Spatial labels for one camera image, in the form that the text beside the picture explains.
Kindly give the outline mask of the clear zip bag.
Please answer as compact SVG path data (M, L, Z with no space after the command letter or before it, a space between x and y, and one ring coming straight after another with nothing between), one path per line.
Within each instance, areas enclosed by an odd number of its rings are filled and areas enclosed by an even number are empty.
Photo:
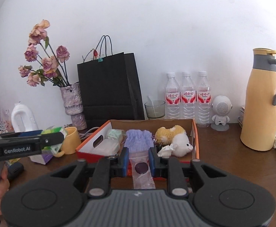
M133 187L138 190L155 189L155 183L149 167L147 151L130 153L129 160L132 168Z

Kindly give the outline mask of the purple knitted pouch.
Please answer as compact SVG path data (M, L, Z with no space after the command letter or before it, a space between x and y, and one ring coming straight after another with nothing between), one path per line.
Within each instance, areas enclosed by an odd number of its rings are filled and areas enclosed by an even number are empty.
M124 147L127 147L130 153L148 151L151 147L154 147L152 133L148 130L128 130Z

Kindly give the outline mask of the clear plastic container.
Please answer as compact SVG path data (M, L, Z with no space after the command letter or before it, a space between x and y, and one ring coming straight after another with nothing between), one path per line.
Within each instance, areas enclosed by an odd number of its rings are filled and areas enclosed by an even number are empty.
M99 145L91 150L91 154L101 156L114 156L118 154L120 143L116 139L104 139Z

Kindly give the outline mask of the white tissue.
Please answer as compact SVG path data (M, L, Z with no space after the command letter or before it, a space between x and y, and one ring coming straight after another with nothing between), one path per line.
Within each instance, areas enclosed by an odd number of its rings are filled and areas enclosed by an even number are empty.
M174 150L175 149L171 145L166 145L161 148L157 155L158 157L169 158L170 156L172 156Z

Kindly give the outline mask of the red cardboard box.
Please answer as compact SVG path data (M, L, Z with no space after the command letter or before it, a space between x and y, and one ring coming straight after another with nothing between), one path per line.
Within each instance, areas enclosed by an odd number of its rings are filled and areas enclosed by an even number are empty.
M78 158L96 163L105 156L129 152L130 176L138 178L135 168L146 166L141 176L150 179L149 149L159 158L176 157L189 163L199 158L199 140L193 119L109 120L85 139L76 149Z

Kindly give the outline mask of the orange white plush toy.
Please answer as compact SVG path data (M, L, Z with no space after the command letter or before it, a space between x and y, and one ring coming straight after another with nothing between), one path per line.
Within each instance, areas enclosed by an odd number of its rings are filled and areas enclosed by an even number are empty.
M185 129L179 125L175 125L170 129L160 127L155 133L155 140L161 148L171 145L175 149L172 154L174 157L184 157L193 150Z

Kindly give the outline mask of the white detergent bottle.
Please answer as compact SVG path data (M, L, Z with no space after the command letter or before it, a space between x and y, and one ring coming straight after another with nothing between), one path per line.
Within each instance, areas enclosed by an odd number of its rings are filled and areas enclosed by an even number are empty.
M39 129L33 112L21 102L15 104L11 113L11 122L15 132L29 132Z

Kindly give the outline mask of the green wrapped bundle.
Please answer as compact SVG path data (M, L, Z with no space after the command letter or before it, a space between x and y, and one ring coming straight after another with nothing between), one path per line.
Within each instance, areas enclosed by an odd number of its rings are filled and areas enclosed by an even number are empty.
M120 129L109 129L106 134L106 139L113 140L118 144L121 144L123 141L124 131Z

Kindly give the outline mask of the purple tissue pack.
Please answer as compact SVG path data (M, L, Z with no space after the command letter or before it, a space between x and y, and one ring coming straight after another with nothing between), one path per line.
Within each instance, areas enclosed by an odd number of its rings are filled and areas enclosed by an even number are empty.
M29 158L34 163L38 163L38 164L41 164L41 165L46 165L53 158L53 155L51 155L51 154L39 154L39 155L30 156Z

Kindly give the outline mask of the clear glass cup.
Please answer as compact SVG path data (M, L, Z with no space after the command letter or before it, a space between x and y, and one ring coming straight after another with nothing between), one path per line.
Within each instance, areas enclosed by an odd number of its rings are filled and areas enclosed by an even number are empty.
M159 119L165 116L165 101L153 100L144 104L148 119Z

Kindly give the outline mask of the left water bottle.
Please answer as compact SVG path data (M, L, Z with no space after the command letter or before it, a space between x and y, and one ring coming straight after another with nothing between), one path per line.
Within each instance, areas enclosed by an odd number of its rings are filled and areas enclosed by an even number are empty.
M181 117L181 93L180 86L175 78L175 73L167 73L165 88L166 117L168 119L180 119Z

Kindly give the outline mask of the water bottle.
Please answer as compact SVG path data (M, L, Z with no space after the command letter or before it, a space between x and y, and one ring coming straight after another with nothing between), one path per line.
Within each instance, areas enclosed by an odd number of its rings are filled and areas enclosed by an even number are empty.
M182 73L181 85L183 119L194 119L196 106L196 88L190 72Z
M165 88L166 117L168 119L180 119L181 117L181 93L180 86L175 78L175 73L167 73Z
M211 88L207 79L206 71L198 72L199 82L197 87L198 101L198 127L210 126Z

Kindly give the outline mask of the yellow ceramic mug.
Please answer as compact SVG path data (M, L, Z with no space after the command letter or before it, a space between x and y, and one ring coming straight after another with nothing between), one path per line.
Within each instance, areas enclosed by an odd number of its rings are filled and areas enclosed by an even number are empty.
M82 143L76 127L67 127L65 130L67 132L67 136L62 143L60 151L55 154L54 157L75 154L76 148Z

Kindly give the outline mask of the middle water bottle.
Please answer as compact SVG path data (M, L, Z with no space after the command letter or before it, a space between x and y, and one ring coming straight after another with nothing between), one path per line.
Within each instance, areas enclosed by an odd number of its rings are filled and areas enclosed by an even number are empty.
M194 119L196 106L196 88L190 72L182 73L181 85L183 119Z

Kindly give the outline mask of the black paper bag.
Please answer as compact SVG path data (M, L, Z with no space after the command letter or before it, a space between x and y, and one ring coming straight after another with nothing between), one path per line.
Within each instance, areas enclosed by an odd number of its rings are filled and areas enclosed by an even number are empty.
M77 65L83 113L88 128L111 119L144 120L133 53L118 53Z

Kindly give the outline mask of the right water bottle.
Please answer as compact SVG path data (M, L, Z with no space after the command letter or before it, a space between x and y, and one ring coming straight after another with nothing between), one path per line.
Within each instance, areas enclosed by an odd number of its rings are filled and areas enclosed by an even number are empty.
M211 88L207 79L206 71L198 72L199 82L197 87L198 101L198 127L210 126Z

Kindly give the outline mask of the white robot figurine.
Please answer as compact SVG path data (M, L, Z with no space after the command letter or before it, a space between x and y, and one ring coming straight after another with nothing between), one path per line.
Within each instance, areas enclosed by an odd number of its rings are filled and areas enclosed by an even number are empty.
M214 115L211 118L211 128L219 132L227 131L229 129L228 123L230 121L228 114L231 109L232 103L227 96L216 96L212 102L212 111Z

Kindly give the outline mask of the purple textured vase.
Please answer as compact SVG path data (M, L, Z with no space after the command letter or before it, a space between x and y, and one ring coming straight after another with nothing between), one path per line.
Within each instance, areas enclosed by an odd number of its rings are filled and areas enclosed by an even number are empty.
M65 113L71 117L72 125L76 127L78 131L85 130L87 124L84 116L84 107L79 82L70 86L61 87L60 92Z

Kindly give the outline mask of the dried pink flowers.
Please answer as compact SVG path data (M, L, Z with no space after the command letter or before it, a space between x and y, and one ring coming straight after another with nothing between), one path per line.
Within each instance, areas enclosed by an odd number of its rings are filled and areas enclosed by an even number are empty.
M19 66L18 71L31 87L44 86L50 82L53 86L64 88L70 86L66 65L70 53L65 46L54 49L50 45L49 27L50 22L43 19L32 28L24 52L28 64Z

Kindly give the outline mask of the yellow thermos jug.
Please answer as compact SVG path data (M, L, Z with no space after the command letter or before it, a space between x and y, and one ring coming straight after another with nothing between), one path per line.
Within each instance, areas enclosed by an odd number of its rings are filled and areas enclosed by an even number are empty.
M246 88L241 142L256 151L269 151L276 136L276 51L253 49L253 68Z

